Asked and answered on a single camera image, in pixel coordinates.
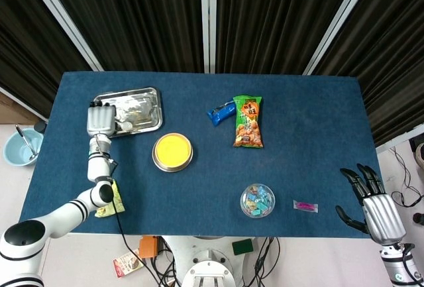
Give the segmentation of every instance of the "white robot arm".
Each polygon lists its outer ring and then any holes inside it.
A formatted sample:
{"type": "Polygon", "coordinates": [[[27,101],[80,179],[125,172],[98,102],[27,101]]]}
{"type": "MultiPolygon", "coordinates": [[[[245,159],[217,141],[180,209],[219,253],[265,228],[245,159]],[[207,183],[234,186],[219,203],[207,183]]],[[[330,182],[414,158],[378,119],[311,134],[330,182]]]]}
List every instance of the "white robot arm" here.
{"type": "Polygon", "coordinates": [[[88,161],[88,178],[92,189],[42,217],[30,219],[8,228],[0,239],[0,286],[41,287],[37,275],[46,240],[57,239],[84,222],[91,211],[112,202],[109,137],[115,130],[115,108],[92,103],[88,109],[87,131],[92,137],[88,161]]]}
{"type": "Polygon", "coordinates": [[[382,246],[380,256],[393,286],[424,286],[424,280],[413,261],[413,244],[401,242],[406,235],[393,199],[384,191],[379,177],[369,166],[358,164],[366,184],[361,177],[349,169],[341,169],[349,180],[353,192],[365,214],[365,222],[352,220],[339,205],[336,211],[348,225],[363,233],[382,246]]]}

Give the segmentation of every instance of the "floor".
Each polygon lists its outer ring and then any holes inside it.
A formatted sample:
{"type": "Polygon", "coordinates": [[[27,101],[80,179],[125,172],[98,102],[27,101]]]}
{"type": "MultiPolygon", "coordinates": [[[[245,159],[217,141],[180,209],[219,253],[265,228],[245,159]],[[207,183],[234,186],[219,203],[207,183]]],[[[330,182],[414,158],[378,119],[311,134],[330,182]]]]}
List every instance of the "floor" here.
{"type": "MultiPolygon", "coordinates": [[[[7,138],[14,133],[12,125],[0,125],[0,151],[7,138]]],[[[403,144],[398,151],[407,158],[407,165],[413,164],[409,156],[409,145],[403,144]]],[[[379,155],[386,189],[399,188],[403,180],[403,170],[396,166],[390,152],[379,155]]],[[[16,223],[28,190],[33,167],[12,167],[0,158],[1,214],[0,233],[16,223]]],[[[417,182],[424,175],[412,169],[411,174],[417,182]]],[[[411,215],[415,211],[424,212],[424,203],[411,210],[399,209],[408,236],[405,241],[414,242],[417,251],[415,261],[424,269],[424,246],[422,241],[424,227],[412,224],[411,215]]],[[[129,245],[137,248],[140,237],[128,236],[129,245]]],[[[378,251],[380,247],[370,239],[298,239],[281,238],[282,254],[276,269],[265,279],[267,286],[391,286],[378,251]]],[[[40,273],[46,286],[155,286],[147,270],[139,270],[124,278],[116,278],[112,259],[127,250],[118,235],[69,234],[61,239],[51,239],[46,244],[40,273]]],[[[277,250],[272,249],[266,261],[270,268],[277,250]]],[[[248,255],[244,264],[246,279],[250,277],[255,259],[254,253],[248,255]]],[[[166,266],[166,258],[160,257],[160,266],[166,266]]]]}

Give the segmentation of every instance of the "silver tray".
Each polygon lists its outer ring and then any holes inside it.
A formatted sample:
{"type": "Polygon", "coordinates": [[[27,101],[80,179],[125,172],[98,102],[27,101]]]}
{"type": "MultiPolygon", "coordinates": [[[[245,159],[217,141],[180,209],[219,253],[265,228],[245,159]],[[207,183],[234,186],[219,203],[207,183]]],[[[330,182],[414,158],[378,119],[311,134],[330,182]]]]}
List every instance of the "silver tray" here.
{"type": "Polygon", "coordinates": [[[163,122],[160,95],[152,87],[102,93],[94,98],[94,101],[116,107],[117,130],[112,137],[157,130],[163,122]]]}

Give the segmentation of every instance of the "blue bowl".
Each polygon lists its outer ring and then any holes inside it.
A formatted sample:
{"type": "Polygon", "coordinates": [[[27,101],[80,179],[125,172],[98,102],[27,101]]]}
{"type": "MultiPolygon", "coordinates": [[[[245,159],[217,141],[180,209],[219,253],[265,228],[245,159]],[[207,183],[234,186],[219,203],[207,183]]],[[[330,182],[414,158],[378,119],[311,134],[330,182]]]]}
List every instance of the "blue bowl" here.
{"type": "MultiPolygon", "coordinates": [[[[37,133],[33,128],[25,128],[22,130],[32,148],[39,153],[43,135],[37,133]]],[[[32,160],[29,160],[31,155],[32,152],[30,148],[25,144],[18,132],[14,133],[9,138],[6,142],[5,148],[3,149],[3,156],[5,157],[6,162],[12,166],[27,166],[29,164],[34,164],[38,155],[32,160]]]]}

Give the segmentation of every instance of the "blue table cover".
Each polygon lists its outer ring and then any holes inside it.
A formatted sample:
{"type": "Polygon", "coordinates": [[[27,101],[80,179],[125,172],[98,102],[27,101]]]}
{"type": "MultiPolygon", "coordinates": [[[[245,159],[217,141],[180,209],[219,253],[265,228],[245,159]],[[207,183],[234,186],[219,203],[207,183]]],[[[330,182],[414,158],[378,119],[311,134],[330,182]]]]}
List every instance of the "blue table cover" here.
{"type": "MultiPolygon", "coordinates": [[[[365,237],[337,216],[342,205],[363,214],[339,168],[370,165],[380,173],[358,82],[354,78],[156,72],[65,73],[50,116],[21,220],[51,212],[93,186],[87,180],[87,106],[100,93],[155,87],[164,123],[154,132],[112,139],[114,174],[126,212],[124,231],[141,235],[365,237]],[[234,148],[235,117],[214,127],[206,111],[230,97],[262,96],[264,148],[234,148]],[[177,173],[152,161],[154,143],[178,132],[192,143],[190,165],[177,173]],[[240,195],[262,182],[274,211],[251,219],[240,195]],[[319,213],[293,209],[316,203],[319,213]]],[[[115,217],[91,217],[75,232],[118,233],[115,217]]]]}

